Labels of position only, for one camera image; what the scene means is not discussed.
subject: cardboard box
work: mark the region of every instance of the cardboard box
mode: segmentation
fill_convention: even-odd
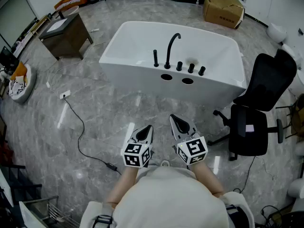
[[[245,9],[239,0],[205,0],[203,13],[207,22],[237,29]]]

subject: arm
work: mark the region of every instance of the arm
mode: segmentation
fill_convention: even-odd
[[[194,172],[196,179],[202,183],[215,197],[220,197],[224,194],[224,188],[217,177],[209,169],[204,161],[198,162],[190,166]]]
[[[138,168],[136,167],[126,167],[124,169],[122,176],[116,183],[106,201],[107,203],[110,203],[113,208],[117,206],[127,191],[135,184],[137,172]]]

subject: white pillow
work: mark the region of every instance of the white pillow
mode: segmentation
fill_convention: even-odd
[[[19,83],[19,84],[23,84],[24,76],[16,76],[16,81],[17,81],[17,83]]]

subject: gray marble tile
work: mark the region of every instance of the gray marble tile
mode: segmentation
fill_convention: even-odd
[[[107,79],[99,59],[117,29],[126,21],[155,21],[186,25],[215,32],[234,39],[242,57],[247,84],[258,54],[274,56],[279,44],[266,34],[266,28],[245,17],[238,29],[230,29],[205,22],[202,7],[171,0],[107,0],[79,8],[79,14],[91,33],[94,47],[86,41],[80,51],[85,59],[62,57],[59,61],[35,37],[22,52],[20,59],[38,71],[31,96],[19,105],[7,95],[0,102],[0,112],[7,124],[6,139],[14,150],[14,161],[27,167],[27,174],[35,183],[42,183],[43,197],[59,194],[59,205],[80,221],[91,200],[103,201],[119,175],[100,161],[89,159],[78,151],[77,140],[82,122],[66,102],[56,94],[71,90],[67,98],[85,123],[80,140],[81,150],[101,158],[123,171],[120,150],[132,131],[152,124],[154,127],[153,158],[167,159],[174,167],[185,164],[174,153],[169,115],[181,114],[193,120],[201,135],[216,140],[229,133],[214,109],[190,102],[132,92],[114,87]],[[51,92],[46,82],[54,83]],[[286,90],[275,106],[291,105],[295,98]],[[228,105],[220,110],[230,117]],[[287,125],[290,118],[285,109],[266,113],[268,126],[276,126],[276,119]],[[284,131],[288,136],[291,128]],[[268,151],[264,160],[256,158],[243,192],[257,222],[262,222],[260,210],[265,205],[278,208],[289,204],[286,195],[289,184],[299,174],[300,160],[295,156],[296,137],[277,143],[276,133],[268,135]],[[225,190],[243,188],[253,157],[239,156],[228,161],[228,141],[209,146],[206,164],[218,176]]]

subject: white freestanding bathtub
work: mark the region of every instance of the white freestanding bathtub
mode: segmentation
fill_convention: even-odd
[[[180,33],[181,39],[173,42],[171,67],[165,69],[167,47],[175,33]],[[158,67],[154,67],[155,49]],[[179,61],[183,63],[181,71],[176,70]],[[227,106],[247,88],[236,41],[186,26],[126,22],[99,63],[115,86],[213,107]],[[193,73],[188,73],[190,63],[195,65]],[[201,66],[206,68],[203,76],[198,74]]]

